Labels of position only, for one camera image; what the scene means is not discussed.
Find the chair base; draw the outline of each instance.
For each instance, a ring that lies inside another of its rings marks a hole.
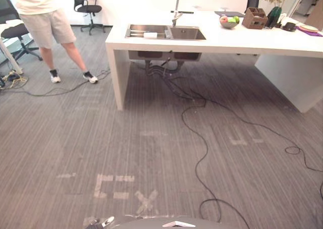
[[[20,40],[20,44],[21,44],[21,49],[14,51],[11,53],[11,55],[14,57],[14,59],[17,61],[19,58],[22,57],[23,54],[31,54],[34,55],[36,57],[38,57],[38,59],[40,61],[42,61],[42,57],[40,55],[38,55],[37,53],[33,52],[34,50],[38,50],[38,47],[28,47],[28,45],[33,42],[33,40],[29,41],[27,44],[24,44],[22,42],[22,37],[18,37]]]
[[[104,29],[103,24],[93,24],[93,23],[91,23],[91,24],[89,24],[89,25],[82,26],[82,27],[81,27],[81,32],[83,32],[83,29],[84,29],[84,28],[90,28],[90,30],[89,30],[89,35],[90,35],[90,36],[92,35],[91,31],[92,31],[92,29],[94,29],[94,28],[100,28],[100,29],[102,29],[102,30],[103,30],[103,32],[105,33],[105,29]]]

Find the white desk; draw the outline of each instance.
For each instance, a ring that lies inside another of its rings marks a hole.
[[[129,78],[128,50],[261,54],[256,66],[301,112],[323,98],[323,37],[277,28],[247,29],[242,21],[228,30],[220,26],[214,12],[184,14],[177,20],[178,26],[198,26],[206,40],[125,37],[129,24],[171,25],[172,17],[170,13],[145,13],[113,26],[105,42],[119,110],[123,109]]]
[[[316,1],[317,0],[302,0],[299,3],[296,12],[298,12],[302,15],[310,14],[312,4],[315,3]]]

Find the fruit bowl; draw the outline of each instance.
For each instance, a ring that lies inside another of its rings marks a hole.
[[[221,25],[224,28],[231,29],[231,28],[235,27],[236,25],[238,25],[238,23],[236,23],[236,22],[226,22],[226,23],[221,23]]]
[[[236,25],[238,25],[240,22],[240,19],[238,16],[234,17],[227,17],[226,15],[220,16],[220,23],[224,28],[232,29]]]

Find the white sponge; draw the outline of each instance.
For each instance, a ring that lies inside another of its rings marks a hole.
[[[157,39],[157,32],[144,32],[143,37],[148,39]]]

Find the apple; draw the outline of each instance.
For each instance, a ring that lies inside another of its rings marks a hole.
[[[234,23],[236,23],[236,19],[234,19],[234,18],[229,18],[229,19],[228,19],[228,22],[234,22]]]
[[[236,23],[239,24],[239,22],[240,22],[239,17],[238,16],[234,16],[233,18],[236,20]]]
[[[227,16],[221,16],[220,17],[220,22],[221,23],[227,23],[228,22],[228,17]]]

